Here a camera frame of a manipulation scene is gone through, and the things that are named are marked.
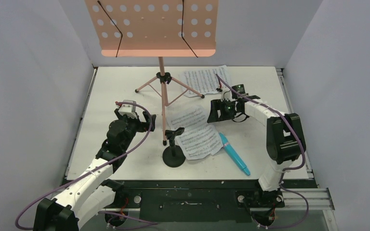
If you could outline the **white sheet music paper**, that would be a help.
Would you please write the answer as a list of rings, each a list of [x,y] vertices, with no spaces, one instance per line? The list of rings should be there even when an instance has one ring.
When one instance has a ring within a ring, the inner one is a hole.
[[[187,160],[203,159],[215,155],[223,146],[219,132],[214,125],[207,123],[208,112],[201,105],[194,105],[186,110],[167,117],[172,130],[184,128],[183,134],[175,141],[183,150]]]
[[[232,85],[232,78],[226,65],[185,70],[179,74],[179,79],[201,94],[217,94],[220,84],[216,74],[229,86]]]

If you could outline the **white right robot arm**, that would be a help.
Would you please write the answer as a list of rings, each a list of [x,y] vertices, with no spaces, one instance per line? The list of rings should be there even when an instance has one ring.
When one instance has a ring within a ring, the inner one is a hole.
[[[240,115],[253,118],[266,130],[266,150],[269,164],[258,179],[260,189],[253,193],[258,206],[272,201],[271,191],[278,190],[287,171],[305,165],[306,144],[301,118],[297,113],[285,113],[272,108],[260,97],[245,92],[244,85],[230,88],[231,97],[211,100],[208,123],[234,120]]]

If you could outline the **pink perforated music stand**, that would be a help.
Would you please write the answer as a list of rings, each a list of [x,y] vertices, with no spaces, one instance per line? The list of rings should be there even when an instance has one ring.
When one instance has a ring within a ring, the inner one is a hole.
[[[162,109],[167,86],[177,79],[165,70],[166,57],[210,57],[216,52],[217,0],[87,0],[105,57],[156,57]]]

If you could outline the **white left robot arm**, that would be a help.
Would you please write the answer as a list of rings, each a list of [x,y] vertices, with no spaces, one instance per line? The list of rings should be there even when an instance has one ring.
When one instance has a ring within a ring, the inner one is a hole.
[[[117,120],[109,124],[106,139],[81,176],[54,198],[39,202],[33,230],[78,231],[104,207],[123,204],[124,186],[110,177],[125,160],[135,135],[154,131],[157,116],[143,112],[142,122],[137,113],[121,115],[115,110],[115,114]]]

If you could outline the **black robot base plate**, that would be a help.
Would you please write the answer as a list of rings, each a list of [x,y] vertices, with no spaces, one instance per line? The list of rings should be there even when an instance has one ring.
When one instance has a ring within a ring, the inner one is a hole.
[[[264,192],[256,180],[106,180],[83,208],[137,211],[140,219],[154,222],[249,223],[294,203],[305,209],[303,195],[315,185],[305,180],[287,185],[288,191]]]

